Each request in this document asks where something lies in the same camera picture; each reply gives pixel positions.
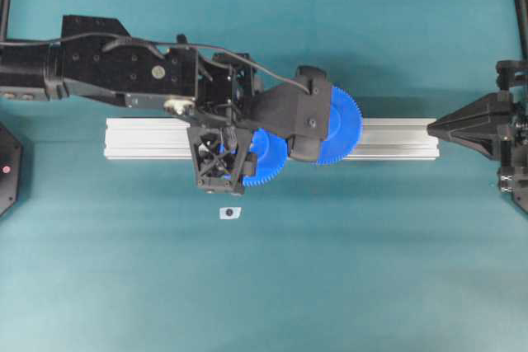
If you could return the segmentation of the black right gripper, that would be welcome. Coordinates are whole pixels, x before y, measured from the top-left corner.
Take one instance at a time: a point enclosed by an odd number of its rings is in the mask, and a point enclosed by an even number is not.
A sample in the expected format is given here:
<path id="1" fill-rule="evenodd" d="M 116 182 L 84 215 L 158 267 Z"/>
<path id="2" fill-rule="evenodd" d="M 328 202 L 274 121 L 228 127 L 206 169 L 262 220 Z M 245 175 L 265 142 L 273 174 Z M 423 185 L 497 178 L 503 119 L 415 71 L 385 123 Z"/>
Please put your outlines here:
<path id="1" fill-rule="evenodd" d="M 498 92 L 484 95 L 427 126 L 430 136 L 495 159 L 495 136 L 472 126 L 506 116 L 497 127 L 500 141 L 499 189 L 527 195 L 527 99 L 515 99 L 514 88 L 527 88 L 527 61 L 503 60 L 496 65 Z"/>

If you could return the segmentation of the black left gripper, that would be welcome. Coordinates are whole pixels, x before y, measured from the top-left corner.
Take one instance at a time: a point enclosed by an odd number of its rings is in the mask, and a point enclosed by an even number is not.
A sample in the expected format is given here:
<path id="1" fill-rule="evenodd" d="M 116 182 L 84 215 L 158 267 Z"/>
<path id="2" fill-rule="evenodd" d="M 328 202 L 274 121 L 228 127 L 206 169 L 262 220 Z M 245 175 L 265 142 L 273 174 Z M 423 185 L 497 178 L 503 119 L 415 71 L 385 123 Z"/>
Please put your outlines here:
<path id="1" fill-rule="evenodd" d="M 229 127 L 243 118 L 253 96 L 257 70 L 248 53 L 216 51 L 210 59 L 196 49 L 169 49 L 165 57 L 176 68 L 170 74 L 176 90 L 164 110 L 187 122 L 196 186 L 209 193 L 243 195 L 252 176 L 252 131 Z"/>

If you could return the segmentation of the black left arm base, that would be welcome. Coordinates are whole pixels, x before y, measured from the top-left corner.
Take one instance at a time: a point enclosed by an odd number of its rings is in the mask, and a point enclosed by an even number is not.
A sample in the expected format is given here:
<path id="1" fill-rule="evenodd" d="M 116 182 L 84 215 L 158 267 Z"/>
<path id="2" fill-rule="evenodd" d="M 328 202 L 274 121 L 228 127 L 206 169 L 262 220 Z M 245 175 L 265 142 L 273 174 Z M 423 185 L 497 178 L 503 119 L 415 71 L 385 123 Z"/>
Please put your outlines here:
<path id="1" fill-rule="evenodd" d="M 17 201 L 22 154 L 23 146 L 21 142 L 4 124 L 1 124 L 0 205 L 2 216 Z"/>

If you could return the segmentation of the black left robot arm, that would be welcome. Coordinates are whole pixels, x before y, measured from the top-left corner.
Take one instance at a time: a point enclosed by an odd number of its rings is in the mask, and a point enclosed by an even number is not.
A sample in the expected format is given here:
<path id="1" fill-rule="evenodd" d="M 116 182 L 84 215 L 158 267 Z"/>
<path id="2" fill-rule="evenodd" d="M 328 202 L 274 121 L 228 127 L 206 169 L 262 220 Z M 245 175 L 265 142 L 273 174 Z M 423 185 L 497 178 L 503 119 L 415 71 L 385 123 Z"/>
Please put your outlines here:
<path id="1" fill-rule="evenodd" d="M 1 95 L 13 101 L 78 96 L 112 106 L 162 110 L 187 123 L 196 185 L 240 195 L 255 173 L 247 104 L 257 65 L 220 47 L 211 57 L 179 35 L 135 38 L 113 18 L 65 16 L 56 40 L 1 44 Z"/>

